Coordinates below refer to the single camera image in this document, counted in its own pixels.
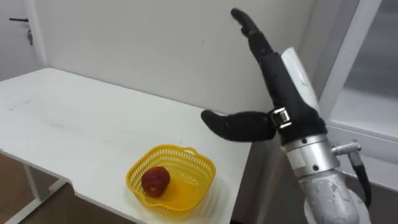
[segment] door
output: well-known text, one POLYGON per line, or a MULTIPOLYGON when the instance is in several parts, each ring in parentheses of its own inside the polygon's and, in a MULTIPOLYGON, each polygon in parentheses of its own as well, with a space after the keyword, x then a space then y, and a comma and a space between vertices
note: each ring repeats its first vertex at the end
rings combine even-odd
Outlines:
POLYGON ((27 18, 24 0, 0 1, 0 81, 42 68, 27 38, 29 23, 9 18, 27 18))

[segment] table leg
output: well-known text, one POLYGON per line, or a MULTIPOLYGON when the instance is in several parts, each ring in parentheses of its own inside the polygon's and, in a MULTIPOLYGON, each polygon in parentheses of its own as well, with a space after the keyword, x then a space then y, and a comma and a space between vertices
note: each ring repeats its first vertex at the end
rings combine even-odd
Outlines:
POLYGON ((49 188, 45 186, 44 174, 24 164, 27 179, 29 181, 30 189, 32 190, 35 199, 26 205, 21 211, 11 217, 5 224, 20 223, 29 214, 31 214, 37 207, 45 202, 52 194, 54 194, 59 188, 61 188, 66 182, 63 180, 57 180, 49 188))

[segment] yellow basket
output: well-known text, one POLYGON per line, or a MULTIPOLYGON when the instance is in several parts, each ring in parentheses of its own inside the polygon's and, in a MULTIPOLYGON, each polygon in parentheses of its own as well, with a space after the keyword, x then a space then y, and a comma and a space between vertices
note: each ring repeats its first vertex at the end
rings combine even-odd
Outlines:
POLYGON ((126 183, 139 201, 174 220, 188 218, 203 200, 216 174, 214 163, 191 147, 159 145, 151 149, 129 170, 126 183), (163 166, 170 183, 159 198, 147 196, 141 177, 150 168, 163 166))

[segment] basket handle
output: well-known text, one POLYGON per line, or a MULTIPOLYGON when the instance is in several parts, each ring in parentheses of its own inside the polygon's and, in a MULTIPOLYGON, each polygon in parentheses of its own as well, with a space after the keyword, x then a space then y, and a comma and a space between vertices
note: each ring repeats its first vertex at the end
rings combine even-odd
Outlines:
POLYGON ((199 155, 199 153, 192 147, 186 147, 183 149, 184 152, 188 152, 190 154, 193 154, 195 156, 199 155))

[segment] red apple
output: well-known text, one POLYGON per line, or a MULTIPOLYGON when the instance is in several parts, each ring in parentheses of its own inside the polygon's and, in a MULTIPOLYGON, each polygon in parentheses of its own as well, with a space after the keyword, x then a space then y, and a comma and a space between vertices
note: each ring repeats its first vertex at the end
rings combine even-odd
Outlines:
POLYGON ((164 167, 153 167, 141 177, 144 192, 150 197, 160 197, 170 183, 170 174, 164 167))

